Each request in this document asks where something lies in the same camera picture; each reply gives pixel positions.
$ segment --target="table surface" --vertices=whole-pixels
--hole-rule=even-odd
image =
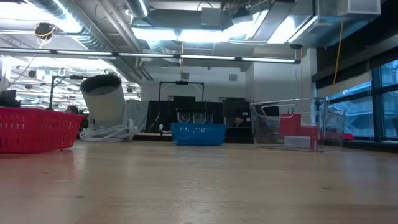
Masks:
[[[0,154],[1,224],[398,223],[398,156],[88,143]]]

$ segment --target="red plastic basket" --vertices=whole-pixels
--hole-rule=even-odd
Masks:
[[[0,153],[36,153],[73,146],[83,115],[0,108]]]

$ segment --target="white cylinder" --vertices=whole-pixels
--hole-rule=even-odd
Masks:
[[[97,75],[81,83],[90,116],[102,128],[123,124],[122,81],[115,75]]]

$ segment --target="workbench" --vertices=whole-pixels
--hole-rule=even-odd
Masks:
[[[0,223],[398,223],[396,154],[90,143],[0,154]]]

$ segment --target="blue plastic basket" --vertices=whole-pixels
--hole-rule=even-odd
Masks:
[[[186,146],[220,146],[224,143],[226,125],[172,123],[173,142]]]

